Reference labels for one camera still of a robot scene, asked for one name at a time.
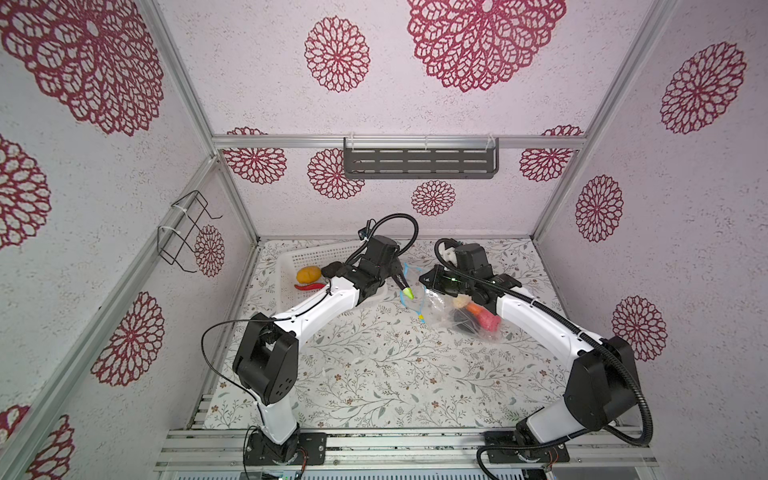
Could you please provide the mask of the white perforated plastic basket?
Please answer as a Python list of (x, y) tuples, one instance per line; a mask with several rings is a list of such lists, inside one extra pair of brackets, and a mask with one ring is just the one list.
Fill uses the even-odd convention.
[(360, 242), (346, 241), (304, 247), (280, 254), (276, 259), (274, 274), (277, 312), (287, 311), (315, 294), (315, 291), (300, 291), (295, 288), (296, 275), (302, 268), (324, 267), (334, 261), (343, 261), (359, 245)]

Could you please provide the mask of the orange toy fruit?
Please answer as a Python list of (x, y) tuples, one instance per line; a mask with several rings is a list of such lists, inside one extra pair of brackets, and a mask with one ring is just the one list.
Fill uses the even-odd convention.
[(480, 305), (475, 303), (469, 303), (466, 309), (477, 319), (478, 322), (483, 321), (486, 317), (487, 311)]

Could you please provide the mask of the red toy chili pepper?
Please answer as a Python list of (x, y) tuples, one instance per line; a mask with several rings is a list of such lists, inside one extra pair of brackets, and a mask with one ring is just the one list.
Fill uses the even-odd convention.
[(322, 282), (314, 282), (314, 283), (308, 283), (308, 284), (295, 284), (294, 288), (298, 291), (302, 292), (310, 292), (310, 291), (318, 291), (322, 290), (326, 287), (325, 283)]

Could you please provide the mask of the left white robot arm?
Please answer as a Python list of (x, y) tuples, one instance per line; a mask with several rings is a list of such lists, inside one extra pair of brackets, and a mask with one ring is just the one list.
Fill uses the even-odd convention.
[(299, 429), (288, 396), (297, 382), (301, 348), (331, 320), (377, 294), (388, 279), (408, 290), (400, 260), (406, 250), (389, 237), (374, 235), (347, 261), (331, 265), (318, 293), (285, 312), (249, 320), (232, 371), (255, 397), (260, 431), (268, 442), (282, 447)]

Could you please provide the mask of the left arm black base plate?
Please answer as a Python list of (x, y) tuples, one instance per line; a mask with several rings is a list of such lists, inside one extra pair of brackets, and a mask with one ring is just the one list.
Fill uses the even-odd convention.
[(328, 435), (298, 430), (285, 443), (277, 444), (260, 430), (249, 434), (244, 447), (247, 467), (276, 467), (283, 465), (318, 466), (325, 462)]

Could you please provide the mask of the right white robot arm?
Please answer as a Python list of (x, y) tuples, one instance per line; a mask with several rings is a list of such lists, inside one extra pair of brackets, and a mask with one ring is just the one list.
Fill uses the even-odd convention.
[(583, 329), (536, 299), (507, 274), (497, 274), (477, 243), (442, 238), (433, 247), (436, 265), (420, 280), (433, 292), (472, 301), (536, 340), (568, 373), (561, 399), (515, 428), (519, 447), (554, 447), (605, 430), (633, 446), (646, 446), (653, 420), (629, 343)]

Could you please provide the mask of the pink red toy ball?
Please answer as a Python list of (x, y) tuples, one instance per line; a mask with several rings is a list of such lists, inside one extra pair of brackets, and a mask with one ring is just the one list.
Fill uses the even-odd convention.
[(477, 321), (483, 330), (491, 333), (497, 332), (501, 324), (501, 318), (489, 312), (481, 312)]

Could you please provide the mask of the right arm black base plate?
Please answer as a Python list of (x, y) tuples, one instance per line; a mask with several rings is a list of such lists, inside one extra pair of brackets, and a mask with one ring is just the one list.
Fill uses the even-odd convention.
[(512, 430), (483, 433), (484, 455), (492, 465), (501, 464), (558, 464), (571, 460), (567, 448), (560, 444), (546, 449), (524, 449)]

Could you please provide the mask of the dark oval toy avocado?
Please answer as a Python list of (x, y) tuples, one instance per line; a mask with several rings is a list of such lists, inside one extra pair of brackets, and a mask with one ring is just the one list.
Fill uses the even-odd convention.
[(456, 331), (471, 336), (478, 336), (482, 332), (482, 328), (473, 319), (455, 319), (453, 327)]

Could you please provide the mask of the clear zip top bag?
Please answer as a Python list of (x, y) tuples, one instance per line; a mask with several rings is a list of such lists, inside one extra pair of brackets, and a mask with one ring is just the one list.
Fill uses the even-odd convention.
[(449, 329), (484, 341), (501, 340), (501, 318), (461, 293), (458, 278), (440, 265), (435, 272), (405, 264), (403, 276), (411, 293), (400, 292), (400, 302), (430, 328)]

